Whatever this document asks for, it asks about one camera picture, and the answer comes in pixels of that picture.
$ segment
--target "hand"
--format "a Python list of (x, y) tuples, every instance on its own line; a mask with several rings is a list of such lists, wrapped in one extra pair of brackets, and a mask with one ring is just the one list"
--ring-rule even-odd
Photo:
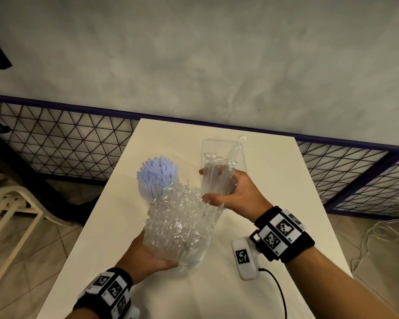
[(213, 206), (224, 205), (225, 208), (232, 209), (235, 213), (254, 223), (257, 218), (273, 206), (263, 197), (244, 171), (235, 170), (234, 178), (237, 186), (232, 194), (225, 196), (217, 193), (206, 193), (202, 196), (202, 200)]
[(175, 261), (155, 257), (152, 250), (143, 245), (144, 234), (145, 231), (142, 230), (115, 265), (117, 268), (121, 268), (130, 274), (133, 285), (138, 284), (155, 272), (175, 268), (178, 265)]

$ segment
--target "black cable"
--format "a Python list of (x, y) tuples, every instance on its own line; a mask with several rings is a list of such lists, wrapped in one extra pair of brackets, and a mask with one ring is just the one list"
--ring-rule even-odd
[(285, 304), (284, 294), (282, 293), (282, 289), (278, 283), (277, 278), (269, 270), (266, 270), (265, 268), (259, 268), (259, 271), (269, 273), (272, 276), (272, 278), (275, 280), (275, 282), (277, 283), (278, 289), (280, 290), (280, 293), (281, 293), (282, 303), (284, 304), (285, 319), (287, 319), (287, 305)]

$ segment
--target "concrete wall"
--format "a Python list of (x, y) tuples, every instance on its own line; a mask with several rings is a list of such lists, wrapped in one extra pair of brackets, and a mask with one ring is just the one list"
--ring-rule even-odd
[(0, 95), (399, 144), (399, 0), (0, 0)]

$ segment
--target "wire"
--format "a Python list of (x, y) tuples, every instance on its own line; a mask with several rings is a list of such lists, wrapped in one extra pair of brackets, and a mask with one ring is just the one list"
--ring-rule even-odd
[(278, 289), (280, 290), (280, 293), (281, 293), (282, 303), (284, 304), (285, 319), (287, 319), (287, 305), (285, 304), (284, 294), (282, 293), (282, 289), (281, 289), (281, 286), (280, 286), (279, 283), (278, 283), (277, 278), (276, 278), (269, 270), (267, 270), (267, 269), (265, 269), (265, 268), (259, 268), (259, 271), (260, 271), (260, 272), (267, 272), (267, 273), (269, 273), (269, 274), (272, 276), (272, 278), (275, 280), (275, 282), (277, 283)]
[(358, 259), (353, 259), (350, 263), (352, 273), (356, 271), (359, 264), (361, 264), (362, 260), (368, 253), (368, 239), (370, 236), (381, 241), (398, 241), (399, 233), (390, 226), (390, 224), (394, 223), (399, 223), (399, 218), (377, 222), (365, 232), (360, 244), (360, 256)]

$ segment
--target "white cable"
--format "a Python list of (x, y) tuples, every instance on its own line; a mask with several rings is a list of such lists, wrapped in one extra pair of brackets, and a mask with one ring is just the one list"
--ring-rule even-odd
[(353, 259), (350, 264), (352, 269), (352, 274), (356, 271), (359, 264), (361, 264), (362, 260), (368, 253), (368, 239), (370, 236), (376, 237), (377, 240), (382, 240), (382, 241), (399, 240), (399, 233), (389, 225), (394, 223), (399, 223), (399, 218), (394, 220), (383, 220), (381, 222), (377, 222), (365, 232), (365, 235), (362, 237), (360, 244), (360, 256), (358, 259)]

